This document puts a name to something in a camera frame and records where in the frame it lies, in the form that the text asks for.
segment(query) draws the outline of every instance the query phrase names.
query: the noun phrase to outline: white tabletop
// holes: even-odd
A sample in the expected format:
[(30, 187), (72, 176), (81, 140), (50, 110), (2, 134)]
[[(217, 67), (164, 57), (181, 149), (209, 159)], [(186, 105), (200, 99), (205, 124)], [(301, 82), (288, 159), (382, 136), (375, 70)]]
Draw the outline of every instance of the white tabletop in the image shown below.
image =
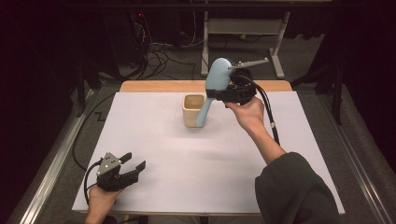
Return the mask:
[[(134, 170), (142, 161), (147, 161), (147, 167), (139, 182), (121, 194), (113, 212), (259, 214), (254, 179), (266, 164), (258, 149), (223, 102), (213, 102), (204, 128), (185, 127), (181, 105), (185, 94), (116, 94), (90, 165), (106, 152), (116, 157), (132, 152), (132, 159), (121, 166), (120, 173)], [(339, 213), (345, 213), (296, 92), (267, 94), (281, 146), (309, 161), (332, 191)], [(89, 185), (95, 182), (95, 171)], [(87, 209), (81, 184), (73, 210)]]

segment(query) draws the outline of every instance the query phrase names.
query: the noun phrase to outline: person's left hand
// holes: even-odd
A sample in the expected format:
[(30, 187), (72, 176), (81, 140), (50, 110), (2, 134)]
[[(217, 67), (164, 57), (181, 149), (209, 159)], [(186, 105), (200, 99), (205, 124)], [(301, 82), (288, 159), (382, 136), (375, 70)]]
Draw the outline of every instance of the person's left hand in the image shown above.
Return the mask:
[(107, 192), (97, 185), (90, 187), (90, 204), (85, 224), (101, 224), (122, 191), (123, 189)]

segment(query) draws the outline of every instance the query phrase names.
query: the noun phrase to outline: dark sweater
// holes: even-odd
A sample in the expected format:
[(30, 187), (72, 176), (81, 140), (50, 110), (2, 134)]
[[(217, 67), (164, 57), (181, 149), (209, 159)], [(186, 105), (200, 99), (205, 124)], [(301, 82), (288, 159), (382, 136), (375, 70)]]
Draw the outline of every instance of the dark sweater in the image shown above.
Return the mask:
[(274, 160), (256, 177), (265, 224), (341, 223), (332, 192), (300, 154)]

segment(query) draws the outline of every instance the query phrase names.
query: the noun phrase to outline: hand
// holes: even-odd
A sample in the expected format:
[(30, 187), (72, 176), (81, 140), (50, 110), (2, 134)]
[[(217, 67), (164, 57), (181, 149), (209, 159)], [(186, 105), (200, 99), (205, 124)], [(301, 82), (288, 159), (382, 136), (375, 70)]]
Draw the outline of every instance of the hand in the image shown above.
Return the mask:
[(107, 192), (97, 185), (90, 187), (90, 204), (85, 224), (102, 224), (123, 189)]
[(236, 115), (239, 125), (248, 133), (263, 127), (264, 104), (262, 100), (253, 96), (245, 105), (235, 103), (224, 103)]

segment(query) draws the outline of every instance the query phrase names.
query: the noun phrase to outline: beige cup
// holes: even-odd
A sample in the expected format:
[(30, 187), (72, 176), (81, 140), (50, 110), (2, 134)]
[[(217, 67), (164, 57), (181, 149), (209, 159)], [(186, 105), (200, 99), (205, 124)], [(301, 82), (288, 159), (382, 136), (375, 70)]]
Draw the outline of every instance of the beige cup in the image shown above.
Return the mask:
[(195, 119), (201, 111), (205, 97), (202, 94), (186, 94), (183, 98), (184, 124), (189, 128), (198, 128)]

